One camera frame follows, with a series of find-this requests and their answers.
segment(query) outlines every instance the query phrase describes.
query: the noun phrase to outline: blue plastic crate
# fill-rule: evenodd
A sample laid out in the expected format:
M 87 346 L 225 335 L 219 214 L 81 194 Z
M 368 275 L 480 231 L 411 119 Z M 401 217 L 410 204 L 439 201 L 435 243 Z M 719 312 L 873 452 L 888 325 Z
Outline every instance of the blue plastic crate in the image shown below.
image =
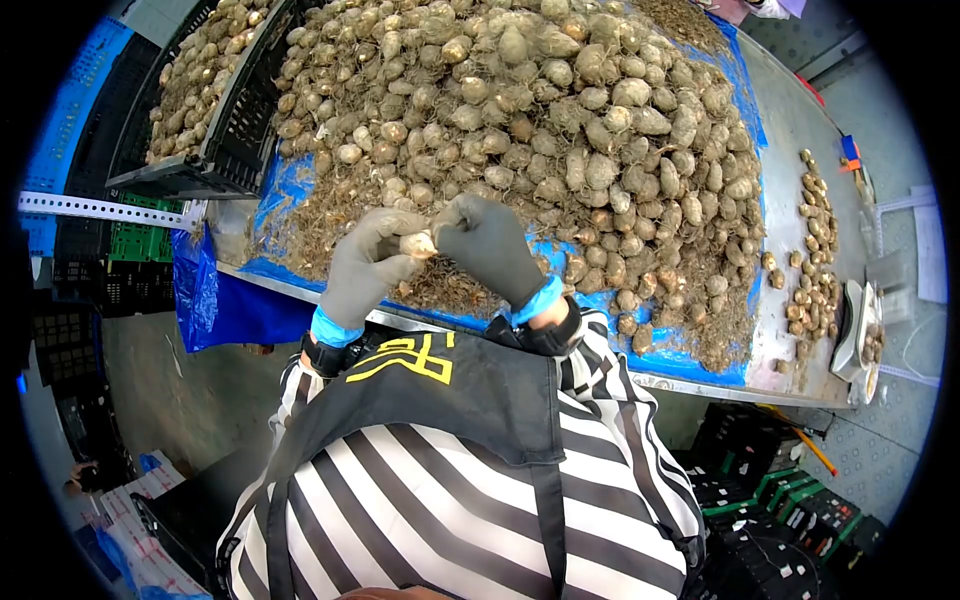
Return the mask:
M 57 215 L 21 212 L 20 227 L 30 232 L 30 256 L 53 256 L 57 241 Z
M 60 82 L 57 97 L 47 112 L 27 165 L 25 190 L 63 193 L 86 117 L 113 61 L 132 35 L 132 29 L 109 17 L 101 19 L 93 28 Z

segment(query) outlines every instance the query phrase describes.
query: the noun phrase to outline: gloved hand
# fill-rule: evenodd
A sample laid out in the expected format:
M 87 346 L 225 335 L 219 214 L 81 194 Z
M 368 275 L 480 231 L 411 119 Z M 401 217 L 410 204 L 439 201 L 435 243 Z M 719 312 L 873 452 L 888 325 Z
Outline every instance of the gloved hand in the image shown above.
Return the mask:
M 342 348 L 360 336 L 364 319 L 387 295 L 387 290 L 409 278 L 422 264 L 406 254 L 394 253 L 398 252 L 399 236 L 426 227 L 426 218 L 420 215 L 395 208 L 375 208 L 340 240 L 330 261 L 326 291 L 320 296 L 311 325 L 319 341 Z M 328 322 L 346 331 L 331 330 Z
M 460 194 L 434 220 L 437 250 L 520 311 L 547 283 L 505 204 Z

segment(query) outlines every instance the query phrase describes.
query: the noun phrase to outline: wrist watch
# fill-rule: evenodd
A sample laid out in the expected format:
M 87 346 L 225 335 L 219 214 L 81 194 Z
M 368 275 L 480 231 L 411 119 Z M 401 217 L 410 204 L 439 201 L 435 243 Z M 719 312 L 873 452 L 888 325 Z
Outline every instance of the wrist watch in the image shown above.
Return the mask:
M 320 341 L 314 343 L 310 339 L 310 331 L 300 338 L 300 349 L 306 352 L 313 370 L 324 379 L 332 379 L 339 375 L 344 365 L 344 358 L 347 356 L 346 348 L 334 348 Z
M 573 336 L 580 329 L 582 321 L 580 306 L 571 296 L 565 296 L 566 305 L 570 310 L 560 324 L 549 324 L 540 329 L 532 329 L 524 324 L 517 331 L 517 338 L 523 349 L 542 354 L 543 356 L 566 356 L 573 349 Z

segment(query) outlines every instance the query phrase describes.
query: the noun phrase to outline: stainless steel table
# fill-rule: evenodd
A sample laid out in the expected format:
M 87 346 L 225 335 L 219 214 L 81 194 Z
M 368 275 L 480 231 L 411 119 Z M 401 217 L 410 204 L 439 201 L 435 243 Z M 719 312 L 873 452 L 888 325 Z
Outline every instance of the stainless steel table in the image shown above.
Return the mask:
M 765 220 L 768 237 L 766 248 L 779 265 L 786 265 L 793 250 L 805 251 L 805 219 L 797 212 L 802 201 L 800 177 L 805 167 L 799 151 L 807 148 L 821 166 L 828 185 L 828 196 L 839 222 L 841 249 L 832 265 L 838 278 L 862 282 L 867 262 L 867 249 L 859 231 L 861 201 L 850 174 L 839 171 L 840 131 L 813 95 L 765 49 L 746 34 L 738 36 L 740 47 L 756 95 L 763 129 L 769 147 L 761 152 Z M 256 201 L 209 203 L 208 222 L 212 225 L 220 271 L 262 285 L 283 294 L 316 302 L 319 294 L 297 286 L 238 272 L 244 264 L 247 245 L 247 222 L 256 209 Z M 780 405 L 847 408 L 850 384 L 829 372 L 833 341 L 820 340 L 805 365 L 796 372 L 783 375 L 773 370 L 778 358 L 792 359 L 796 338 L 786 332 L 784 306 L 796 287 L 800 272 L 784 269 L 786 285 L 775 290 L 761 286 L 753 358 L 748 365 L 746 387 L 724 387 L 701 384 L 656 374 L 635 372 L 634 381 L 641 386 L 670 390 L 711 398 L 768 402 Z M 402 311 L 378 308 L 369 319 L 399 329 L 448 330 L 449 325 L 426 322 L 423 318 Z

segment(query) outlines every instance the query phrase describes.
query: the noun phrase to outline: blue glove cuff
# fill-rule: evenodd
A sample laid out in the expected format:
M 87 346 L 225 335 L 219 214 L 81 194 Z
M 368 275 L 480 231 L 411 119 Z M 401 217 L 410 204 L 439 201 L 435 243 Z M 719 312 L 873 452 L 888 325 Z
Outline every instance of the blue glove cuff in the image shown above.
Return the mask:
M 310 322 L 310 331 L 313 332 L 313 335 L 317 338 L 318 342 L 322 342 L 333 348 L 343 348 L 350 342 L 363 335 L 362 328 L 343 329 L 336 323 L 332 322 L 330 318 L 326 316 L 326 313 L 320 306 L 317 306 L 317 310 L 313 311 L 313 320 Z
M 563 292 L 564 283 L 560 281 L 560 277 L 551 275 L 546 285 L 541 287 L 523 308 L 511 314 L 510 325 L 519 327 L 530 321 L 557 301 Z

